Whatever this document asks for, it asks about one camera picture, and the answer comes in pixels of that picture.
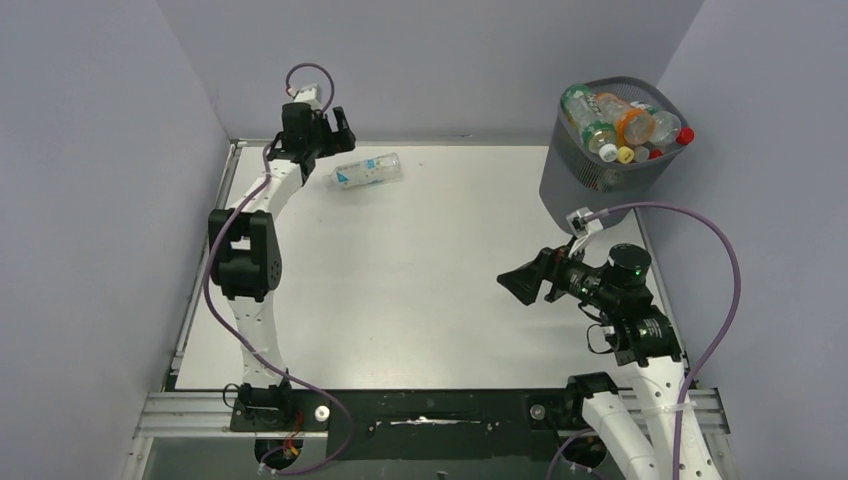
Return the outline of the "clear bottle blue white label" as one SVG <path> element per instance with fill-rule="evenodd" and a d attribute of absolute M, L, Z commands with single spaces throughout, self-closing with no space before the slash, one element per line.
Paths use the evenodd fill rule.
<path fill-rule="evenodd" d="M 335 167 L 324 176 L 329 189 L 347 190 L 399 181 L 403 169 L 396 153 L 358 160 Z"/>

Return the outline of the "yellow juice bottle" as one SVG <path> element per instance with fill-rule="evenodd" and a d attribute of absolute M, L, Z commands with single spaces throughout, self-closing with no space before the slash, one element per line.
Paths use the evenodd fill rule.
<path fill-rule="evenodd" d="M 617 149 L 616 161 L 621 164 L 629 164 L 635 159 L 635 152 L 628 146 L 621 146 Z"/>

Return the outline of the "green label tea bottle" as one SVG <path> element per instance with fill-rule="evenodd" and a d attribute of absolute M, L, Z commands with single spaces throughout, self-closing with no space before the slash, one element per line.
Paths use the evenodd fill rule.
<path fill-rule="evenodd" d="M 594 92 L 584 84 L 574 84 L 565 90 L 560 103 L 581 144 L 603 162 L 616 161 L 617 132 L 601 110 Z"/>

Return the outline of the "orange drink bottle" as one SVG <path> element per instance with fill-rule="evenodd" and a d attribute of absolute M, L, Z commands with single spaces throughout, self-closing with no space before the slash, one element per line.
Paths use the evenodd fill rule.
<path fill-rule="evenodd" d="M 656 123 L 647 111 L 606 92 L 596 95 L 596 103 L 613 124 L 619 145 L 642 145 L 653 135 Z"/>

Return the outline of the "red label bottle red cap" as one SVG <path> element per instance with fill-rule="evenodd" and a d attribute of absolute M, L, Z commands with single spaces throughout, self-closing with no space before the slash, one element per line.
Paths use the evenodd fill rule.
<path fill-rule="evenodd" d="M 655 146 L 653 149 L 651 149 L 648 158 L 650 160 L 653 160 L 662 157 L 673 145 L 689 145 L 694 141 L 695 136 L 695 131 L 691 127 L 683 127 L 672 143 L 662 146 Z"/>

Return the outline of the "clear bottle green label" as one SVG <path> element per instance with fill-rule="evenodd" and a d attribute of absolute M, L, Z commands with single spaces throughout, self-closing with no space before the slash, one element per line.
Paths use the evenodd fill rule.
<path fill-rule="evenodd" d="M 632 101 L 630 105 L 652 116 L 655 127 L 649 138 L 651 144 L 665 147 L 676 142 L 683 129 L 682 121 L 677 115 L 645 102 Z"/>

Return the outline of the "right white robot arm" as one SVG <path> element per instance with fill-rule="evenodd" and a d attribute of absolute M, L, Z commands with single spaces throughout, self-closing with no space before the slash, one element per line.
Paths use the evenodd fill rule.
<path fill-rule="evenodd" d="M 606 262 L 587 265 L 569 245 L 544 248 L 532 261 L 498 275 L 497 281 L 525 306 L 543 283 L 545 301 L 575 298 L 600 327 L 620 374 L 635 393 L 647 428 L 626 410 L 620 388 L 604 372 L 569 378 L 562 400 L 572 425 L 591 428 L 628 479 L 718 479 L 684 384 L 682 350 L 670 320 L 646 285 L 652 258 L 633 244 L 610 248 Z"/>

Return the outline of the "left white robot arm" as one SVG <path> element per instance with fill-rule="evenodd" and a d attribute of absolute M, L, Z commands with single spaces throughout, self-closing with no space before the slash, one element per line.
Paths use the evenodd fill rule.
<path fill-rule="evenodd" d="M 254 184 L 232 207 L 208 216 L 203 295 L 209 298 L 211 286 L 217 286 L 235 318 L 229 324 L 219 312 L 213 314 L 241 346 L 237 413 L 286 421 L 296 407 L 274 318 L 273 296 L 283 276 L 275 219 L 307 183 L 317 160 L 352 151 L 356 136 L 340 106 L 325 113 L 290 102 L 283 105 L 281 120 L 281 131 L 262 150 Z"/>

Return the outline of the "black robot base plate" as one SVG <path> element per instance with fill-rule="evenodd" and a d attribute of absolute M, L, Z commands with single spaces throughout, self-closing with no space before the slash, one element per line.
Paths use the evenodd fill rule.
<path fill-rule="evenodd" d="M 289 382 L 241 385 L 229 428 L 258 435 L 255 453 L 273 468 L 292 464 L 285 450 L 308 434 L 326 436 L 327 455 L 356 460 L 541 461 L 561 445 L 560 433 L 586 427 L 583 403 L 618 393 L 604 373 L 570 377 L 563 388 L 348 389 L 319 393 Z"/>

